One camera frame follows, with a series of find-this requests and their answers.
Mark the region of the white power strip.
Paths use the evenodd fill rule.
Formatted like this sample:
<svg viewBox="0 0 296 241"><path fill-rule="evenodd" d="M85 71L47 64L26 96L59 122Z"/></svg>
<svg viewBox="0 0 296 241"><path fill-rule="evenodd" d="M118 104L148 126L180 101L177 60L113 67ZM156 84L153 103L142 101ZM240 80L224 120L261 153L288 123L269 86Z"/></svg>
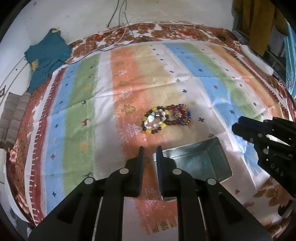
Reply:
<svg viewBox="0 0 296 241"><path fill-rule="evenodd" d="M263 73L272 76L273 69L267 65L263 60L253 54L247 45L240 44L240 50L245 54Z"/></svg>

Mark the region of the brown floral bedsheet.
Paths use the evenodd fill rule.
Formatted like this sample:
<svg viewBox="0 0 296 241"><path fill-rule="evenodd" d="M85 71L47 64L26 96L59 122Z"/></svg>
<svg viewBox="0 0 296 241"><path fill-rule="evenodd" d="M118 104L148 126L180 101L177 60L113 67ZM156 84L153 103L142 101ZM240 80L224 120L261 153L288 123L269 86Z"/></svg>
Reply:
<svg viewBox="0 0 296 241"><path fill-rule="evenodd" d="M239 42L235 39L234 35L226 29L193 24L138 23L128 27L113 27L72 42L70 44L71 57L55 71L64 66L73 65L80 60L97 53L108 52L116 48L134 44L164 41L204 41L207 43L223 45L242 53ZM20 129L16 137L16 143L12 148L7 149L8 157L5 166L6 193L9 197L12 212L20 219L27 222L30 227L38 225L34 224L31 213L25 210L25 205L27 204L27 190L29 189L28 182L31 173L27 157L29 148L34 146L34 141L31 139L34 122L34 108L43 99L46 85L55 71L48 76L47 80L42 85L31 93L30 101L23 115ZM293 97L277 77L270 77L272 78L271 86L287 98L288 108L292 110L292 117L289 120L295 120L295 101ZM17 95L23 95L27 92L30 80L31 76L27 77L25 82L17 81L12 86L8 87L6 98L10 92ZM292 222L292 218L280 217L277 214L276 210L283 200L287 198L287 194L274 178L271 178L269 174L267 174L267 176L265 182L254 195L252 195L247 201L240 202L269 231L273 239L276 240L287 230L288 225ZM162 240L165 233L175 231L177 226L176 224L175 227L167 230L162 230L150 235L142 235L139 230L131 225L131 221L132 217L130 215L125 224L125 229L134 232L138 240Z"/></svg>

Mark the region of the mustard yellow hanging garment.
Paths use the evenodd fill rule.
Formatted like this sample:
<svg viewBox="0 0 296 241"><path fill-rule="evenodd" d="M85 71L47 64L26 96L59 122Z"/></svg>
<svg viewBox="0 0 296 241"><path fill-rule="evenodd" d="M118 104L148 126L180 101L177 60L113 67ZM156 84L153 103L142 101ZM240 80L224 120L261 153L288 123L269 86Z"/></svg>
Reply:
<svg viewBox="0 0 296 241"><path fill-rule="evenodd" d="M239 29L248 35L250 48L260 56L267 50L273 27L284 36L288 35L287 21L271 1L236 0L233 7L242 17Z"/></svg>

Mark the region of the light blue hanging cloth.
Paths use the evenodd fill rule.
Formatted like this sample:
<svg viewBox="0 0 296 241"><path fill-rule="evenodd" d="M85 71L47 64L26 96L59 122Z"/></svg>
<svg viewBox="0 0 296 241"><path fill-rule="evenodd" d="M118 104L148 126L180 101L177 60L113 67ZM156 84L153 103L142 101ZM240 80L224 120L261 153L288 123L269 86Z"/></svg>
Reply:
<svg viewBox="0 0 296 241"><path fill-rule="evenodd" d="M286 86L289 93L295 96L295 32L287 24L288 35L285 37Z"/></svg>

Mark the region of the teal blue garment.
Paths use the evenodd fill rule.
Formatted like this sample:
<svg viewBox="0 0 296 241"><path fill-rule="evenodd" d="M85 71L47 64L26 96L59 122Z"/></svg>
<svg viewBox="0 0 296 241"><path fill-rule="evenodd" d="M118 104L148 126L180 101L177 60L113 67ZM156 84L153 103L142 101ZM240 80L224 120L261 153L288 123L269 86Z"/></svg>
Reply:
<svg viewBox="0 0 296 241"><path fill-rule="evenodd" d="M71 57L71 47L61 37L61 31L50 29L46 36L25 52L32 76L27 92L33 93L56 69Z"/></svg>

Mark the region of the silver metal tin box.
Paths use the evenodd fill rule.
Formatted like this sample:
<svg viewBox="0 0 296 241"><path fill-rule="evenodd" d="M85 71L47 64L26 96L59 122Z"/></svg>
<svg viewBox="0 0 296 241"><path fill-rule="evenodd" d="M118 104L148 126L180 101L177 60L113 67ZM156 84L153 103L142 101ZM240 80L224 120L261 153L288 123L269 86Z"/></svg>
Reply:
<svg viewBox="0 0 296 241"><path fill-rule="evenodd" d="M174 160L176 168L189 173L193 179L206 181L213 178L221 183L233 175L217 137L163 150L163 156Z"/></svg>

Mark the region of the striped colourful bed cloth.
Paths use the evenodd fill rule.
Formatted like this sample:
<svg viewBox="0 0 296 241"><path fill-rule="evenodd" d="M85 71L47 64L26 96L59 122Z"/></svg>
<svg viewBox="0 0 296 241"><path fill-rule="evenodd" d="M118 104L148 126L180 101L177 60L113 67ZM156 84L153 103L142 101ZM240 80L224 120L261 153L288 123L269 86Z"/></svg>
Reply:
<svg viewBox="0 0 296 241"><path fill-rule="evenodd" d="M84 178L107 177L144 146L141 197L127 201L131 225L142 235L175 227L152 154L214 137L233 172L225 187L247 201L268 176L231 126L242 115L291 119L271 81L240 51L204 41L134 44L60 68L34 108L25 210L40 223Z"/></svg>

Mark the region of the grey striped pillow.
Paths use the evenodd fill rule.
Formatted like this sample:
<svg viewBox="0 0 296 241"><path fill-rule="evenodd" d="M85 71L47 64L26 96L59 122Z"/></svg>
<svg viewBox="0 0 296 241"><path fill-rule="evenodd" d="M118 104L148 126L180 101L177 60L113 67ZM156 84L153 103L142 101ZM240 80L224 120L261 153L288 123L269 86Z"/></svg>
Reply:
<svg viewBox="0 0 296 241"><path fill-rule="evenodd" d="M23 115L30 101L31 94L23 95L9 93L1 114L1 148L7 150L16 143Z"/></svg>

